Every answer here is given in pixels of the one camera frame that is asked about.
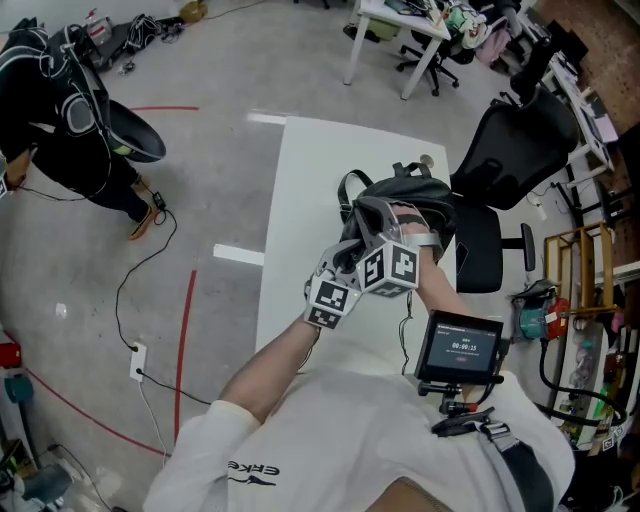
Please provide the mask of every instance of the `backpack strap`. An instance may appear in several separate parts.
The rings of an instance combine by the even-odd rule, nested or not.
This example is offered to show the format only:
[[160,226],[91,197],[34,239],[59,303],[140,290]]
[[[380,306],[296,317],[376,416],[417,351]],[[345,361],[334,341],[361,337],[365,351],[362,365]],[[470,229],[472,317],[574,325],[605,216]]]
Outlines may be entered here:
[[342,218],[343,224],[347,221],[347,217],[349,217],[349,214],[351,213],[351,210],[353,208],[351,206],[351,201],[349,200],[349,195],[347,194],[346,187],[347,180],[351,175],[357,176],[366,188],[373,185],[373,181],[371,181],[371,178],[369,178],[369,176],[367,176],[360,169],[354,169],[353,171],[349,171],[344,175],[344,178],[342,178],[340,185],[338,185],[338,203],[340,203],[340,217]]
[[416,169],[420,169],[424,178],[431,178],[431,171],[421,162],[411,162],[406,167],[404,167],[400,162],[393,164],[393,171],[395,172],[396,178],[408,178]]
[[553,486],[531,447],[502,422],[479,425],[479,441],[496,471],[511,512],[553,509]]

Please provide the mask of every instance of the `small display screen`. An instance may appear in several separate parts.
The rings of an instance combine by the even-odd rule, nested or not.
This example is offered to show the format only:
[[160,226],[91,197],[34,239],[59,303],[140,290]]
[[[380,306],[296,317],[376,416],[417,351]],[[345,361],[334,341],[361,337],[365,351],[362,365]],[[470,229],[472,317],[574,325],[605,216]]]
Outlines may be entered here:
[[486,372],[492,362],[495,343],[495,332],[439,323],[427,364],[440,368]]

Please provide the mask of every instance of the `white tape on floor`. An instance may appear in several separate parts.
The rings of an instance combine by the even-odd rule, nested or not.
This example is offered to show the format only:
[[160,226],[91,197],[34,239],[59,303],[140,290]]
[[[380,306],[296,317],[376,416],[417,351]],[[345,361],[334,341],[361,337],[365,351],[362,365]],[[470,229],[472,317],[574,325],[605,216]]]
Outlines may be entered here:
[[287,124],[286,116],[275,116],[272,114],[262,114],[261,112],[249,112],[247,114],[247,120],[254,123],[267,123],[267,124]]
[[240,261],[251,265],[264,265],[264,253],[247,251],[246,249],[238,249],[230,245],[216,244],[213,246],[214,258],[223,258],[225,260]]

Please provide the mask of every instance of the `chair armrest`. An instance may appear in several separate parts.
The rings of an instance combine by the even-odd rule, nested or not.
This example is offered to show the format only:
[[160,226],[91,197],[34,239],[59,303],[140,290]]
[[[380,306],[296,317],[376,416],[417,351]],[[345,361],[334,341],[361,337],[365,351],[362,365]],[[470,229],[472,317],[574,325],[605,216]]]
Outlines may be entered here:
[[531,226],[524,222],[520,224],[520,231],[522,233],[522,251],[524,252],[524,268],[527,272],[531,272],[536,269],[536,246],[533,241],[533,233],[531,232]]

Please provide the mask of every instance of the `black backpack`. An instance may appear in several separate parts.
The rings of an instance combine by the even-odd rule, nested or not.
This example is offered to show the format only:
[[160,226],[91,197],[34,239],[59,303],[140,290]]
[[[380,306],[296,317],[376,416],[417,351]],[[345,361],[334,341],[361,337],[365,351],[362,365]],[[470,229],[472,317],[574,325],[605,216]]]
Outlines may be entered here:
[[[420,170],[420,175],[413,176],[411,173],[416,169]],[[456,232],[456,211],[451,189],[446,183],[433,178],[428,167],[422,163],[414,162],[406,167],[396,163],[393,170],[394,177],[377,183],[371,181],[371,178],[359,169],[348,172],[342,178],[338,186],[340,216],[344,223],[340,240],[362,239],[346,190],[349,176],[357,176],[367,187],[358,197],[372,196],[412,204],[422,214],[429,227],[440,235],[442,249],[446,250]],[[364,249],[363,243],[361,250],[352,253],[355,261],[360,259]]]

